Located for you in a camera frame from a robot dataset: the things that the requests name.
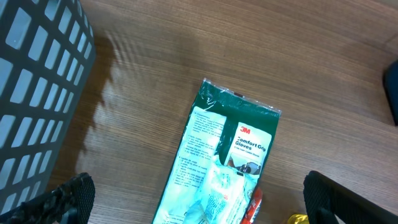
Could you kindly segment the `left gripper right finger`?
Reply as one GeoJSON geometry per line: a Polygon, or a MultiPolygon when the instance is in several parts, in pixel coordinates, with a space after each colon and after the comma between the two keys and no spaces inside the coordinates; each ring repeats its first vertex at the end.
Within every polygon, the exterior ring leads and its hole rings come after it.
{"type": "Polygon", "coordinates": [[[354,193],[327,176],[310,171],[303,182],[310,224],[397,224],[397,215],[354,193]]]}

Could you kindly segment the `small yellow bottle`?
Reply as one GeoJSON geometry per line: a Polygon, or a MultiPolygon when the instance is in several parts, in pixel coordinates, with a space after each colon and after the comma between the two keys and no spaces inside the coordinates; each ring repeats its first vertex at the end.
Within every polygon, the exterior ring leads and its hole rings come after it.
{"type": "Polygon", "coordinates": [[[308,215],[293,214],[287,220],[287,224],[309,224],[308,215]]]}

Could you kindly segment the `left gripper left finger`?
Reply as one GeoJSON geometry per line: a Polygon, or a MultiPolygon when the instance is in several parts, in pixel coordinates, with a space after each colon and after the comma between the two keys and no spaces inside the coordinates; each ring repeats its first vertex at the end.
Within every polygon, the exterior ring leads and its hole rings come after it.
{"type": "Polygon", "coordinates": [[[87,224],[95,200],[92,177],[80,173],[51,192],[39,195],[1,215],[5,224],[87,224]]]}

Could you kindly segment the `red white tube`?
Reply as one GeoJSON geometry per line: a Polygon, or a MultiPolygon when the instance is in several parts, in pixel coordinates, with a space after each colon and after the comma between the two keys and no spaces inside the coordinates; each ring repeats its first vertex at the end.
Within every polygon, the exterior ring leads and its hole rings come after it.
{"type": "Polygon", "coordinates": [[[245,215],[241,220],[241,224],[253,224],[254,220],[260,210],[262,203],[263,192],[260,187],[256,187],[252,199],[248,205],[245,215]]]}

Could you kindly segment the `green package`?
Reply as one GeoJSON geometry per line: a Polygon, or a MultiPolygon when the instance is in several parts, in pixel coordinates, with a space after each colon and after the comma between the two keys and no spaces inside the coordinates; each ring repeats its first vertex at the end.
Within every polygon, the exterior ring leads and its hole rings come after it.
{"type": "Polygon", "coordinates": [[[204,80],[190,109],[154,223],[241,223],[281,111],[204,80]]]}

